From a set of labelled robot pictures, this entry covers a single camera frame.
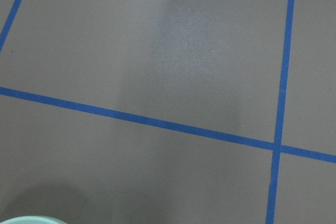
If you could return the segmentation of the green bowl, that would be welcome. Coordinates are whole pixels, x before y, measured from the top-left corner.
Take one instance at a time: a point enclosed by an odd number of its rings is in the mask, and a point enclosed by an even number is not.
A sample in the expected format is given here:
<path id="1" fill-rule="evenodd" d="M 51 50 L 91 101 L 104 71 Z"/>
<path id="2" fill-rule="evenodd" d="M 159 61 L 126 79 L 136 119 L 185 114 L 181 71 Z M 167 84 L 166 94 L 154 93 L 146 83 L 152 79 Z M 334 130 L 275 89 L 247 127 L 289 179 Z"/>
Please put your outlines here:
<path id="1" fill-rule="evenodd" d="M 1 224 L 66 224 L 66 222 L 47 216 L 21 216 L 2 221 Z"/>

